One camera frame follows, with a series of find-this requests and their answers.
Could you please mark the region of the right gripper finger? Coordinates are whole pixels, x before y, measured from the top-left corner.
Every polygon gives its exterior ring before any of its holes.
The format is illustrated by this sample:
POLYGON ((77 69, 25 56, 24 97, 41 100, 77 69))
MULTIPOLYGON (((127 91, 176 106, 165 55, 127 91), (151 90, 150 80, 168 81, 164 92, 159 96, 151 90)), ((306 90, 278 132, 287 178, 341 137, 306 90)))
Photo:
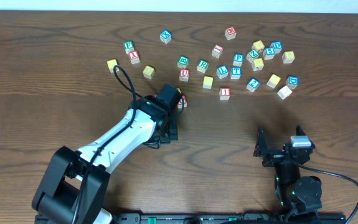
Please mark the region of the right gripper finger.
MULTIPOLYGON (((307 136, 300 125, 297 125, 297 127, 296 127, 296 136, 307 136)), ((312 144, 311 148, 315 148, 315 145, 314 145, 314 143, 312 141, 311 141, 311 144, 312 144)))
POLYGON ((255 150, 253 152, 254 157, 263 157, 268 150, 266 138, 262 128, 258 130, 257 141, 255 145, 255 150))

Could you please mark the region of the green R block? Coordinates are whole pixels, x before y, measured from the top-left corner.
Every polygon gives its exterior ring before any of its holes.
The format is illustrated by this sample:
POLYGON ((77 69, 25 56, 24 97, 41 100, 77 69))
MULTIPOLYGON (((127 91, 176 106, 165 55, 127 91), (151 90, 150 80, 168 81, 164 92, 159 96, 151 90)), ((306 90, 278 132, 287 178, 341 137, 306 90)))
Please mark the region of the green R block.
POLYGON ((200 73, 205 73, 209 67, 209 62, 206 60, 200 60, 197 64, 197 71, 200 73))

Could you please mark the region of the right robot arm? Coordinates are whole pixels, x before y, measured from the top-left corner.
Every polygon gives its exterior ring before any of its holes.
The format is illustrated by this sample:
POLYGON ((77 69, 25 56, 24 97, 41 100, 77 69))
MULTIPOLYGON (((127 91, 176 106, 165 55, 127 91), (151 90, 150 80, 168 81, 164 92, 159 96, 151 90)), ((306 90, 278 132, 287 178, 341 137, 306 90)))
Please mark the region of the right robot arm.
POLYGON ((314 176, 301 176, 299 168, 310 160, 315 149, 301 126, 296 134, 281 149, 269 149, 265 134, 258 130, 253 155, 263 159, 263 167, 275 168, 275 192, 283 208, 277 213, 278 219, 289 221, 297 215, 315 213, 322 208, 322 183, 314 176))

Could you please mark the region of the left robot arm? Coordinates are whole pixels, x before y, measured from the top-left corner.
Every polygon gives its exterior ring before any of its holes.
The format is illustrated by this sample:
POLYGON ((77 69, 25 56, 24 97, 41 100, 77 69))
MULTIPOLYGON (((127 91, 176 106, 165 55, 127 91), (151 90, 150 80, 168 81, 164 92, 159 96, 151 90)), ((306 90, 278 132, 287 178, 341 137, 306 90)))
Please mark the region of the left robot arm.
POLYGON ((164 85, 156 95, 132 101, 122 120, 76 151, 66 146, 52 156, 32 199, 32 208, 52 223, 110 223, 103 209, 112 172, 136 147, 177 140, 181 93, 164 85))

